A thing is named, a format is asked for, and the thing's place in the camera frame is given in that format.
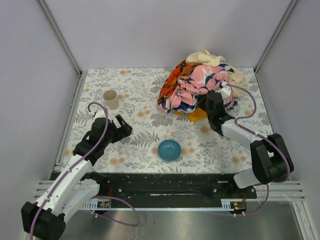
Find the yellow cloth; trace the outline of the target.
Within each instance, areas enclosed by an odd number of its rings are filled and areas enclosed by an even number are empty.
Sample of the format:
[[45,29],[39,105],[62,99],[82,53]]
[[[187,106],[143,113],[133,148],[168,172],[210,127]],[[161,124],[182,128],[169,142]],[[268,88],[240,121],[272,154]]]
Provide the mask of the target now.
[[207,118],[206,112],[200,108],[197,108],[195,111],[189,112],[189,113],[185,113],[181,111],[173,111],[173,113],[176,115],[186,115],[188,120],[191,122],[196,122],[204,118]]

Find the pink patterned cloth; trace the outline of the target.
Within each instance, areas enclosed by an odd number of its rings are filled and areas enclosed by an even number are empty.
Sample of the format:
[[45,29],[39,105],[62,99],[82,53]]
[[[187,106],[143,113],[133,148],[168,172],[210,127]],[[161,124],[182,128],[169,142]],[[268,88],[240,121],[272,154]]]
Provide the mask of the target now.
[[228,72],[224,69],[224,64],[218,66],[207,66],[200,64],[194,68],[193,72],[185,79],[178,80],[178,87],[170,97],[171,111],[177,111],[181,102],[188,105],[197,104],[198,95],[206,95],[210,91],[222,95],[224,108],[232,109],[238,104],[235,100],[230,83]]

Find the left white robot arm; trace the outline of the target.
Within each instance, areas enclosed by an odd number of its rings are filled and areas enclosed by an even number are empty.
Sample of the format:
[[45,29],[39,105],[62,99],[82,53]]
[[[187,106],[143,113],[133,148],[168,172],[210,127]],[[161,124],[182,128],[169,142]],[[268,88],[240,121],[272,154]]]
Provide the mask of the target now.
[[92,167],[105,153],[109,144],[130,136],[133,128],[121,115],[117,127],[106,117],[95,117],[91,129],[75,146],[65,169],[34,203],[27,201],[21,208],[23,230],[31,238],[58,240],[69,219],[98,193],[107,192],[107,179]]

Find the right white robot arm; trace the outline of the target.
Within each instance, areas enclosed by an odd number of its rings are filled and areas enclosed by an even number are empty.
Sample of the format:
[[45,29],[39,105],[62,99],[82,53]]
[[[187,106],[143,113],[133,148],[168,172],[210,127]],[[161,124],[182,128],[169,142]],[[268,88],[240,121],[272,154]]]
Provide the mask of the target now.
[[225,111],[222,95],[210,91],[197,97],[197,106],[206,112],[211,129],[250,150],[251,167],[233,176],[235,185],[249,186],[282,183],[290,178],[294,165],[283,137],[274,133],[263,136],[239,123]]

